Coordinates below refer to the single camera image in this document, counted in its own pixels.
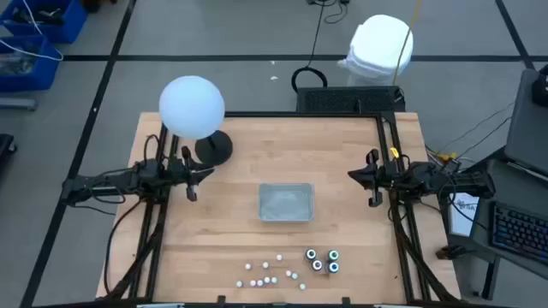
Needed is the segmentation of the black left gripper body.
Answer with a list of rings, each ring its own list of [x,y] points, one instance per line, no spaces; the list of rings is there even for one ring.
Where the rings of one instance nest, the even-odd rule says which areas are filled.
[[[195,186],[197,186],[197,180],[194,173],[197,171],[198,164],[192,158],[190,149],[184,145],[182,147],[181,158],[171,158],[169,160],[170,178],[176,184],[186,184],[186,195],[189,201],[195,202],[197,200],[197,192]]]

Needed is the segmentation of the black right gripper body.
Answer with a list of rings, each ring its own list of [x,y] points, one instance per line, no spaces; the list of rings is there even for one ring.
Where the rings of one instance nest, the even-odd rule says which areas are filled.
[[[398,171],[398,152],[395,151],[395,153],[396,155],[382,166],[378,166],[379,151],[377,149],[372,149],[366,154],[366,173],[369,180],[367,188],[372,191],[372,196],[368,200],[370,207],[377,207],[383,203],[380,187],[392,186]]]

